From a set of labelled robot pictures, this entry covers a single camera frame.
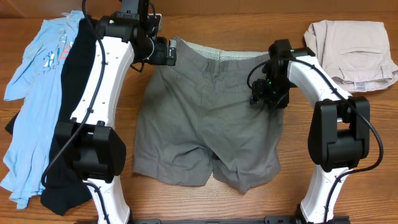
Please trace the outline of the grey shorts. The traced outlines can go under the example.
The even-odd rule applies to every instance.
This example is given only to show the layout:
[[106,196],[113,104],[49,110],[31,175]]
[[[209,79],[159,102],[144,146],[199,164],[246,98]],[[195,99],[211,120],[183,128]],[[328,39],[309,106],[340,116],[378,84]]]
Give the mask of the grey shorts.
[[280,171],[284,112],[251,105],[246,83],[262,77],[256,65],[269,54],[176,42],[176,64],[157,67],[146,86],[134,172],[185,186],[214,177],[242,193],[271,181]]

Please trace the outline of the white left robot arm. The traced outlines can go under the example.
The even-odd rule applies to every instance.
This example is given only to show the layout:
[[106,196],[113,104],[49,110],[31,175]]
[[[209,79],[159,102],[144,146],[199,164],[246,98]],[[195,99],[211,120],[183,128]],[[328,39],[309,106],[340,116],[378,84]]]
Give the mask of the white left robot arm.
[[157,35],[162,25],[149,0],[125,0],[120,11],[88,26],[96,39],[95,59],[70,119],[59,123],[56,160],[63,159],[90,191],[98,223],[133,222],[121,186],[126,145],[114,130],[124,77],[135,63],[174,66],[177,43]]

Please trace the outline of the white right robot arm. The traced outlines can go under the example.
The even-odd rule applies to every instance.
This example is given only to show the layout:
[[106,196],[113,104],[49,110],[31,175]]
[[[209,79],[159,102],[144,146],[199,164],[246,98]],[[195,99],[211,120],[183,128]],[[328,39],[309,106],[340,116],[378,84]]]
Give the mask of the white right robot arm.
[[294,216],[266,217],[265,223],[349,223],[335,217],[334,206],[349,173],[369,153],[369,101],[341,89],[308,48],[293,49],[289,40],[269,47],[268,61],[259,64],[265,78],[248,81],[250,103],[270,109],[289,103],[298,88],[313,107],[308,152],[315,167],[305,198]]

